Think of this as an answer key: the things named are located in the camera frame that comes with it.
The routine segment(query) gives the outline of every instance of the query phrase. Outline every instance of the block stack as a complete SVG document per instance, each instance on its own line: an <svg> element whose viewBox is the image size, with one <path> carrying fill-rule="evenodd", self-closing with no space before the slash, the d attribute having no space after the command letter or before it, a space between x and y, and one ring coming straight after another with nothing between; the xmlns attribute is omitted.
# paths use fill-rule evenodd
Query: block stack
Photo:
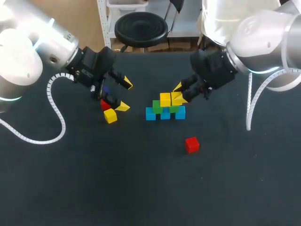
<svg viewBox="0 0 301 226"><path fill-rule="evenodd" d="M181 92L160 93L160 100L153 100L152 107L146 107L146 120L155 121L156 115L160 115L161 120L171 119L175 114L175 119L181 120L186 117L186 101L182 98Z"/></svg>

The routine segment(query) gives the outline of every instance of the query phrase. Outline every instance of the black stool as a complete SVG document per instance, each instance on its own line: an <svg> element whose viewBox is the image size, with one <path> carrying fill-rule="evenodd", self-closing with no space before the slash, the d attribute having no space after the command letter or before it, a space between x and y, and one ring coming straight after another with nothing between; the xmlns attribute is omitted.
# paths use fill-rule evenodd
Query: black stool
<svg viewBox="0 0 301 226"><path fill-rule="evenodd" d="M116 38L125 46L121 49L124 52L128 46L134 48L147 48L164 42L174 28L177 15L182 10L184 0L169 0L169 6L165 18L149 13L134 12L122 16L115 24ZM166 18L171 5L176 8L173 24L168 31Z"/></svg>

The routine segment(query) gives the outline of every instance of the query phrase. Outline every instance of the black table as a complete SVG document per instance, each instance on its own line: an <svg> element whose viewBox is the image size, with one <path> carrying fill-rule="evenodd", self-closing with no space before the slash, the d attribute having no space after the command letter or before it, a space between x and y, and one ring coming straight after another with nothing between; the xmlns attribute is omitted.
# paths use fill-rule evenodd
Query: black table
<svg viewBox="0 0 301 226"><path fill-rule="evenodd" d="M247 132L246 76L196 98L184 121L146 121L145 107L191 75L189 54L120 54L116 68L134 85L111 89L131 106L118 122L106 123L88 89L60 79L60 141L31 145L0 128L0 225L300 225L300 88L265 91ZM45 71L1 115L38 140L61 130L46 97L55 72ZM187 155L193 136L201 150Z"/></svg>

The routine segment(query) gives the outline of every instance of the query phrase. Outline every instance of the white shelf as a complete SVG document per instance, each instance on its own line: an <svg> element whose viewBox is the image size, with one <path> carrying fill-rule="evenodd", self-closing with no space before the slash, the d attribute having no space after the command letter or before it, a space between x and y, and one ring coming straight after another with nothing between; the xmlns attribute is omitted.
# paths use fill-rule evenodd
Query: white shelf
<svg viewBox="0 0 301 226"><path fill-rule="evenodd" d="M146 7L147 12L155 13L164 18L169 0L150 0ZM173 23L175 8L172 6L169 10L166 22L170 29ZM199 31L197 29L197 20L201 12L201 0L185 0L182 11L177 16L174 29L168 37L199 37ZM119 17L109 17L109 38L116 38L114 33L114 27Z"/></svg>

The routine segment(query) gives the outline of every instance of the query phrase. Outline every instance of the toy block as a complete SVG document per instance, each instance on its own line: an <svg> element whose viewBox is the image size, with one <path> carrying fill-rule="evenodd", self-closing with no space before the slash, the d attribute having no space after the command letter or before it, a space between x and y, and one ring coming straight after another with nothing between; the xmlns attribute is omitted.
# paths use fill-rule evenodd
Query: toy block
<svg viewBox="0 0 301 226"><path fill-rule="evenodd" d="M128 109L130 109L130 106L126 105L122 101L120 102L119 107L115 108L116 111L126 112Z"/></svg>
<svg viewBox="0 0 301 226"><path fill-rule="evenodd" d="M100 100L100 106L102 107L102 111L106 111L111 108L111 106L102 99Z"/></svg>
<svg viewBox="0 0 301 226"><path fill-rule="evenodd" d="M179 111L179 106L169 107L169 113L177 113Z"/></svg>
<svg viewBox="0 0 301 226"><path fill-rule="evenodd" d="M146 107L145 113L146 113L146 121L155 121L156 120L156 114L153 112L152 107Z"/></svg>
<svg viewBox="0 0 301 226"><path fill-rule="evenodd" d="M163 108L160 107L160 101L159 100L153 100L152 101L152 110L154 114L162 114Z"/></svg>
<svg viewBox="0 0 301 226"><path fill-rule="evenodd" d="M106 121L111 124L112 122L117 121L116 112L113 109L109 109L103 112Z"/></svg>
<svg viewBox="0 0 301 226"><path fill-rule="evenodd" d="M110 93L109 87L107 86L103 86L103 91L105 91L106 93Z"/></svg>
<svg viewBox="0 0 301 226"><path fill-rule="evenodd" d="M185 118L186 118L185 106L179 106L179 111L175 114L175 119L185 119Z"/></svg>
<svg viewBox="0 0 301 226"><path fill-rule="evenodd" d="M199 151L199 142L196 137L188 138L185 140L185 148L187 153L194 153Z"/></svg>
<svg viewBox="0 0 301 226"><path fill-rule="evenodd" d="M171 106L170 93L160 93L160 106L161 107Z"/></svg>
<svg viewBox="0 0 301 226"><path fill-rule="evenodd" d="M178 100L176 99L177 97L179 97L180 95L182 95L181 92L172 92L171 93L171 102L172 102L172 106L181 106L183 104L182 100Z"/></svg>
<svg viewBox="0 0 301 226"><path fill-rule="evenodd" d="M161 120L170 119L170 113L168 107L163 107L163 113L161 114Z"/></svg>

